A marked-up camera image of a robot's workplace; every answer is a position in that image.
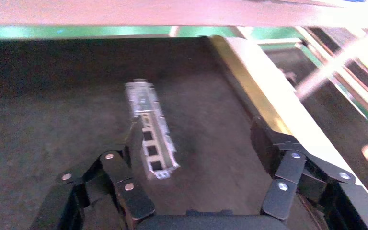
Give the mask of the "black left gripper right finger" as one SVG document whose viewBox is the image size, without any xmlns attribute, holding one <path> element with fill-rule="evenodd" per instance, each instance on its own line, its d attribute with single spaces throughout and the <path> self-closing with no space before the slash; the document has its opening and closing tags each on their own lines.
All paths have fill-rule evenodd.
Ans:
<svg viewBox="0 0 368 230">
<path fill-rule="evenodd" d="M 287 221 L 296 195 L 324 212 L 339 183 L 356 183 L 352 173 L 310 154 L 294 136 L 272 130 L 262 117 L 252 121 L 251 141 L 273 179 L 261 214 Z"/>
</svg>

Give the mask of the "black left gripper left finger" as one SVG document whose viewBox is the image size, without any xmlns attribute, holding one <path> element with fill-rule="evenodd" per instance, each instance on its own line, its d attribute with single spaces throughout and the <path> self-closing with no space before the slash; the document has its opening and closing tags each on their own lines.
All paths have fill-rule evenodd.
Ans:
<svg viewBox="0 0 368 230">
<path fill-rule="evenodd" d="M 33 220 L 32 230 L 80 230 L 85 208 L 109 196 L 122 230 L 135 230 L 155 205 L 134 179 L 131 156 L 142 148 L 142 123 L 133 118 L 124 143 L 61 172 Z"/>
</svg>

